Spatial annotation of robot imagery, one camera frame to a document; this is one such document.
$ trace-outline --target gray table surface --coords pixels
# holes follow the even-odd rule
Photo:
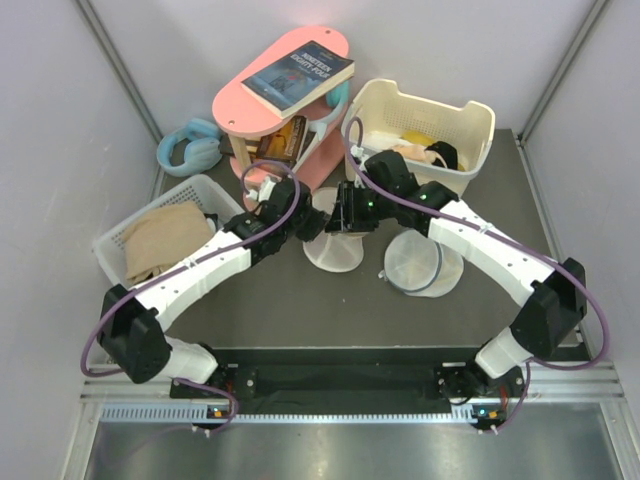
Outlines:
[[[209,175],[240,201],[240,184],[227,159]],[[335,185],[343,175],[340,164],[325,185]],[[165,190],[179,182],[167,177]],[[549,254],[510,130],[496,131],[464,200],[507,235]],[[167,334],[219,348],[478,346],[512,322],[516,304],[468,262],[456,288],[437,299],[406,296],[378,279],[384,251],[401,230],[388,220],[366,236],[362,264],[343,274],[314,267],[301,242],[291,239],[279,254],[196,302]]]

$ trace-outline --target book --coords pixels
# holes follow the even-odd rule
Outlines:
[[[294,116],[279,130],[260,139],[255,161],[275,160],[293,168],[302,155],[308,128],[309,123],[306,117]],[[262,168],[273,173],[282,173],[282,170],[276,166],[266,165]]]
[[[242,81],[280,118],[287,118],[355,72],[353,60],[311,41]]]
[[[308,129],[307,118],[295,115],[279,130],[269,135],[262,138],[245,139],[251,162],[275,160],[293,168],[315,137],[315,132],[310,132]],[[228,135],[223,135],[220,138],[218,149],[222,155],[234,155]],[[273,173],[283,173],[282,169],[275,166],[267,165],[263,168]]]

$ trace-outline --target beige cloth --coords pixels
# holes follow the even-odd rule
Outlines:
[[[408,158],[409,160],[447,168],[447,164],[438,153],[426,150],[422,145],[394,145],[391,147],[391,150],[398,152],[404,158]]]
[[[191,200],[146,213],[122,234],[127,280],[135,285],[166,272],[212,236],[207,219]]]

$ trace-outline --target yellow object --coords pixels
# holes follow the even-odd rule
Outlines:
[[[436,141],[429,135],[425,135],[424,133],[420,133],[416,130],[409,130],[408,132],[404,132],[402,134],[402,139],[406,140],[407,142],[415,143],[417,145],[423,145],[425,147],[429,147],[436,143]]]

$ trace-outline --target pink shelf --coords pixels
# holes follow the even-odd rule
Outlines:
[[[311,105],[300,110],[299,114],[304,115],[310,120],[316,120],[329,114],[331,109],[327,106],[324,98],[319,98]],[[327,129],[327,137],[325,140],[313,147],[313,144],[309,148],[313,148],[309,156],[304,162],[296,169],[296,176],[301,182],[304,182],[309,186],[311,191],[317,189],[322,182],[326,180],[329,174],[338,166],[342,158],[344,157],[344,146],[342,144],[342,135],[337,129],[342,122],[344,116],[340,115],[334,120]],[[236,176],[240,177],[242,168],[239,162],[231,157],[231,168]],[[259,185],[262,183],[267,173],[259,168],[254,169],[249,175],[247,175],[247,182],[253,185]]]
[[[305,43],[315,40],[341,56],[349,53],[347,39],[337,30],[320,25],[300,27],[284,34],[240,72],[213,100],[213,117],[222,130],[236,137],[261,137],[276,131],[288,119],[274,115],[242,86],[245,78]]]

